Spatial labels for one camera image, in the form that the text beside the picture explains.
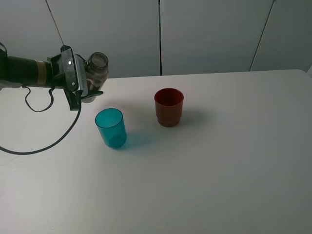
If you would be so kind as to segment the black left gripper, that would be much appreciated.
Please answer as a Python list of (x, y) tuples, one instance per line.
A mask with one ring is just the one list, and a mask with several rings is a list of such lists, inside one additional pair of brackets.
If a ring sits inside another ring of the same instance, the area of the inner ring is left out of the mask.
[(86, 96), (81, 97), (81, 75), (78, 74), (78, 62), (70, 46), (62, 46), (60, 53), (48, 58), (48, 62), (52, 67), (50, 84), (52, 87), (63, 89), (71, 111), (81, 109), (81, 99), (95, 98), (103, 94), (103, 91), (89, 90)]

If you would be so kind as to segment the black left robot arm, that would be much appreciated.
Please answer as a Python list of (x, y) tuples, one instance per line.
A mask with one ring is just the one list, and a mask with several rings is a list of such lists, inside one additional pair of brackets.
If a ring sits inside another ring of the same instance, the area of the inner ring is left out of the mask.
[(37, 61), (9, 56), (1, 44), (0, 87), (62, 89), (71, 111), (78, 110), (83, 99), (103, 94), (87, 87), (84, 59), (67, 45), (61, 47), (60, 54), (47, 61)]

